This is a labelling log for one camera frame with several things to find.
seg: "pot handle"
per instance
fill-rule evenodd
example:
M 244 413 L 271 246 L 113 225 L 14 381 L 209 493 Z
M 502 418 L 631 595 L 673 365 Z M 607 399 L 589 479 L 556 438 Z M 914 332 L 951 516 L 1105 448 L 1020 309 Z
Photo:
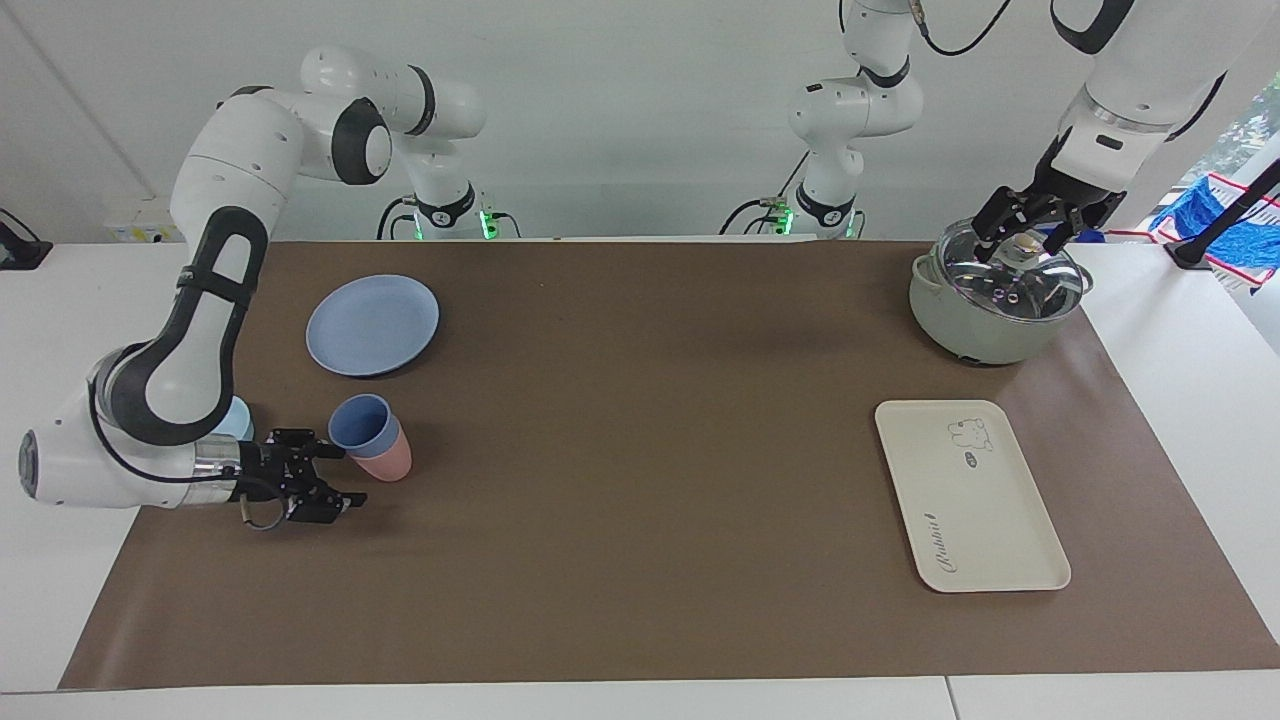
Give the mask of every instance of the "pot handle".
M 1080 291 L 1080 295 L 1088 295 L 1093 290 L 1093 274 L 1084 265 L 1076 265 L 1076 268 L 1080 270 L 1080 279 L 1084 281 L 1084 290 Z
M 915 275 L 922 283 L 925 284 L 925 287 L 928 287 L 931 291 L 936 293 L 942 290 L 942 286 L 934 282 L 933 278 L 928 275 L 928 272 L 920 266 L 922 263 L 927 263 L 928 260 L 932 259 L 933 259 L 932 255 L 920 255 L 919 258 L 916 258 L 915 261 L 911 263 L 911 274 Z

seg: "black stand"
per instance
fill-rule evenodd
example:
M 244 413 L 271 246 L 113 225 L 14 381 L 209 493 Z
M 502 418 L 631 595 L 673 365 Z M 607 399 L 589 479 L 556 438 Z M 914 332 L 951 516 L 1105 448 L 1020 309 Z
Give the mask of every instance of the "black stand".
M 54 249 L 51 242 L 22 240 L 4 223 L 0 223 L 0 245 L 9 251 L 9 256 L 0 260 L 0 270 L 35 270 Z
M 1240 193 L 1240 197 L 1222 210 L 1222 214 L 1215 218 L 1198 236 L 1185 242 L 1170 242 L 1165 245 L 1165 250 L 1174 259 L 1174 264 L 1184 270 L 1208 270 L 1208 263 L 1204 261 L 1204 252 L 1208 251 L 1208 246 L 1213 245 L 1213 241 L 1226 232 L 1228 228 L 1240 222 L 1244 213 L 1254 202 L 1262 200 L 1262 196 L 1276 184 L 1280 184 L 1280 159 L 1267 165 L 1267 169 L 1262 170 L 1258 178 L 1249 183 L 1249 188 Z

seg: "white wall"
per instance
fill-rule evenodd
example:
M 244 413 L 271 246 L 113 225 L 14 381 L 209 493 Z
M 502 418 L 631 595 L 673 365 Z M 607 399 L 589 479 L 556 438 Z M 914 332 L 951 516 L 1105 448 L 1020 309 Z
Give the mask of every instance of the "white wall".
M 10 102 L 22 70 L 10 73 L 14 50 L 0 44 L 0 201 L 23 184 L 10 170 L 13 147 L 90 137 L 78 142 L 92 151 L 27 152 L 24 167 L 45 176 L 37 193 L 45 201 L 20 210 L 63 240 L 84 240 L 92 231 L 84 225 L 101 218 L 101 201 L 86 186 L 118 191 L 136 169 L 134 184 L 166 192 L 218 100 L 250 83 L 296 87 L 298 63 L 317 44 L 376 50 L 477 86 L 490 120 L 462 145 L 466 165 L 499 209 L 539 236 L 714 232 L 739 202 L 774 192 L 803 152 L 785 118 L 792 91 L 851 69 L 827 0 L 0 0 L 0 10 L 5 5 L 0 26 L 15 24 L 51 68 L 44 85 L 50 77 L 64 83 L 61 106 L 78 102 L 97 128 L 50 122 L 61 110 L 47 87 L 44 95 L 28 87 L 18 94 L 22 104 Z M 955 46 L 997 3 L 933 5 L 936 40 Z M 963 58 L 916 49 L 924 118 L 909 133 L 860 145 L 868 236 L 931 237 L 975 211 L 996 186 L 1029 179 L 1091 67 L 1057 38 L 1047 5 L 1014 3 L 987 42 Z M 1263 36 L 1277 33 L 1272 22 Z M 1280 67 L 1280 49 L 1261 42 L 1249 61 L 1251 69 L 1233 72 L 1202 126 L 1140 178 L 1142 210 L 1158 199 L 1151 188 L 1167 188 Z M 408 190 L 399 169 L 358 190 L 303 178 L 278 236 L 370 237 L 381 206 Z M 67 206 L 77 209 L 76 223 L 56 217 Z

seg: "cartoon drawing on tray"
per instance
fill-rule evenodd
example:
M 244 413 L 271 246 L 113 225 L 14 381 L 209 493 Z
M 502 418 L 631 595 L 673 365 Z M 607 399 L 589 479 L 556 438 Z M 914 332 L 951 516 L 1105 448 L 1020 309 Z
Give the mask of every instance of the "cartoon drawing on tray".
M 959 423 L 947 425 L 951 430 L 951 442 L 956 447 L 973 447 L 977 450 L 992 450 L 991 436 L 987 434 L 987 424 L 980 418 L 969 418 Z

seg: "brown table mat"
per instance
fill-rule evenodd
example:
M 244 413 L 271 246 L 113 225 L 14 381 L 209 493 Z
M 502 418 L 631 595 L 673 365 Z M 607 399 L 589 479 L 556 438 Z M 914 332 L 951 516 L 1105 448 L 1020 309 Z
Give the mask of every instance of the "brown table mat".
M 328 462 L 370 493 L 333 527 L 145 509 L 61 687 L 1280 666 L 1083 314 L 1032 361 L 961 365 L 911 319 L 922 250 L 276 245 L 236 357 L 256 425 L 324 428 L 378 392 L 415 471 Z M 303 328 L 372 273 L 430 286 L 440 331 L 390 377 L 339 378 Z M 1061 592 L 915 574 L 872 414 L 968 397 L 1014 424 Z

